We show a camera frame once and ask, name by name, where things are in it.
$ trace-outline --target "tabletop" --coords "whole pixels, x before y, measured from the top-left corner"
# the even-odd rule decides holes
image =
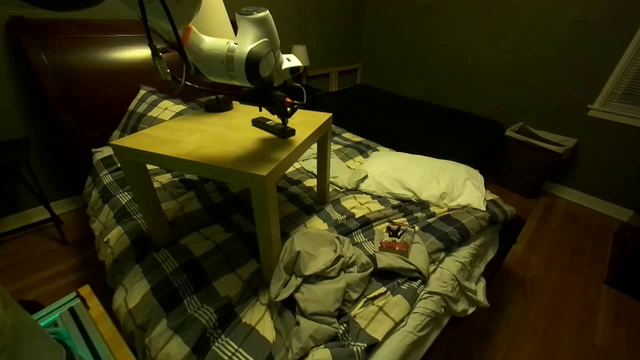
[[[295,136],[283,139],[251,125],[255,117],[276,117],[258,108],[234,103],[225,113],[194,111],[173,120],[115,140],[113,147],[137,152],[140,161],[153,160],[144,154],[186,160],[234,172],[266,176],[292,155],[301,155],[318,137],[330,131],[332,114],[298,110],[289,121]],[[151,165],[168,166],[170,164]]]

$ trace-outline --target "trash can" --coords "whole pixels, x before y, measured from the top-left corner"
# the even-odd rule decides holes
[[[504,157],[497,182],[525,197],[536,197],[542,185],[571,156],[577,139],[533,129],[523,122],[505,133]]]

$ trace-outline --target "lamp shade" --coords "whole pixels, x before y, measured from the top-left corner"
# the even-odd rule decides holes
[[[309,54],[307,52],[306,45],[293,45],[293,49],[291,49],[291,53],[300,60],[303,66],[311,65],[311,62],[309,61]]]

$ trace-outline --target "black remote control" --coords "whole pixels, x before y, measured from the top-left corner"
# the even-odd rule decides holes
[[[251,125],[284,139],[296,134],[296,130],[293,127],[284,126],[277,121],[263,116],[251,119]]]

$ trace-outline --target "checkered blanket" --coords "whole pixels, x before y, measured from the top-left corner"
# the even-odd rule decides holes
[[[355,168],[388,151],[333,127],[332,151]],[[274,303],[261,286],[250,193],[182,172],[150,168],[178,243],[152,250],[140,211],[117,159],[96,161],[84,191],[99,257],[116,289],[113,309],[139,359],[271,359],[286,357],[286,329],[295,304]],[[283,241],[309,227],[350,239],[374,263],[356,306],[339,313],[339,335],[313,358],[363,359],[417,301],[425,280],[376,271],[375,229],[389,220],[417,227],[430,271],[481,229],[511,218],[500,199],[486,211],[444,209],[332,187],[330,202],[314,202],[316,178],[295,163],[278,182]]]

